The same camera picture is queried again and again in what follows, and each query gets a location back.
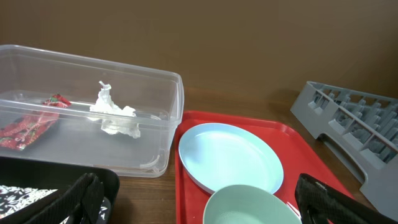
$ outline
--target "crumpled tissue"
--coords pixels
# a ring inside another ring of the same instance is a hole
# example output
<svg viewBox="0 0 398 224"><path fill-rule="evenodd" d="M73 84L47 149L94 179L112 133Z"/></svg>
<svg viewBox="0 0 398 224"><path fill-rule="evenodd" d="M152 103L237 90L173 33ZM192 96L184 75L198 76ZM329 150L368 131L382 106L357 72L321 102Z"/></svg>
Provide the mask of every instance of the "crumpled tissue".
<svg viewBox="0 0 398 224"><path fill-rule="evenodd" d="M95 105L90 107L91 112L136 117L136 114L134 113L134 108L125 106L122 110L118 105L113 103L111 95L109 94L110 89L112 89L110 84L105 85L102 81L99 81L99 84L102 85L102 88L101 91L99 91L98 93L98 99ZM99 120L99 118L89 119L91 119L92 121ZM101 130L105 131L108 134L127 134L135 139L141 136L141 132L139 131L139 125L136 123L131 123L130 121L102 119Z"/></svg>

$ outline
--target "light blue plate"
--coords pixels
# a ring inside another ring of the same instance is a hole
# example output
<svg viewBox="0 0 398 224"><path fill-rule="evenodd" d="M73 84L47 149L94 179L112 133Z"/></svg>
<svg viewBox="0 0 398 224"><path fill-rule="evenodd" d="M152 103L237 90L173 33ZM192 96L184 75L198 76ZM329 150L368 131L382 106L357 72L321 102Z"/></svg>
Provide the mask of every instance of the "light blue plate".
<svg viewBox="0 0 398 224"><path fill-rule="evenodd" d="M232 125L195 126L181 137L178 151L189 176L210 194L235 184L273 194L284 179L274 151L257 136Z"/></svg>

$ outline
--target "gray dish rack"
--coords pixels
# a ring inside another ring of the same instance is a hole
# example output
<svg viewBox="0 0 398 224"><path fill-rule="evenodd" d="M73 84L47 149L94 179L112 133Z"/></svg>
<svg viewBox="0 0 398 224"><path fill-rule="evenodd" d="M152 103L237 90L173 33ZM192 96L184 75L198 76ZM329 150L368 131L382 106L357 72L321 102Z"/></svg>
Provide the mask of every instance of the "gray dish rack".
<svg viewBox="0 0 398 224"><path fill-rule="evenodd" d="M375 208L398 220L398 100L307 82L291 112L363 184Z"/></svg>

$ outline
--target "wooden table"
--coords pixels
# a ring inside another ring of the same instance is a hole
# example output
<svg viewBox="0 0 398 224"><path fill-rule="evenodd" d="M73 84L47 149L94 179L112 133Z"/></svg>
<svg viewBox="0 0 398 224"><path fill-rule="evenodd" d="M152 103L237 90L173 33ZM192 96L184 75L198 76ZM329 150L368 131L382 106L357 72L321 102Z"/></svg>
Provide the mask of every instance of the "wooden table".
<svg viewBox="0 0 398 224"><path fill-rule="evenodd" d="M297 91L281 91L281 95L295 98ZM290 112L293 102L233 96L197 88L185 88L185 109L235 114L259 119L280 121L298 131L341 183L359 202L372 205L359 191L361 184L337 157L308 131ZM169 167L159 178L121 177L121 186L110 223L176 223L175 221L175 159L171 148Z"/></svg>

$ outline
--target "mint green bowl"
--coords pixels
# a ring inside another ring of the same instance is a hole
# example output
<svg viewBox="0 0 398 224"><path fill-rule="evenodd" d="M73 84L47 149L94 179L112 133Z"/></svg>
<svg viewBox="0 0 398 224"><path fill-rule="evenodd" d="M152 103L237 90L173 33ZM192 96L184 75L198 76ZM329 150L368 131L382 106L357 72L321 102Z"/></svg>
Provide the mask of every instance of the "mint green bowl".
<svg viewBox="0 0 398 224"><path fill-rule="evenodd" d="M277 197L248 185L230 185L207 201L203 224L301 224Z"/></svg>

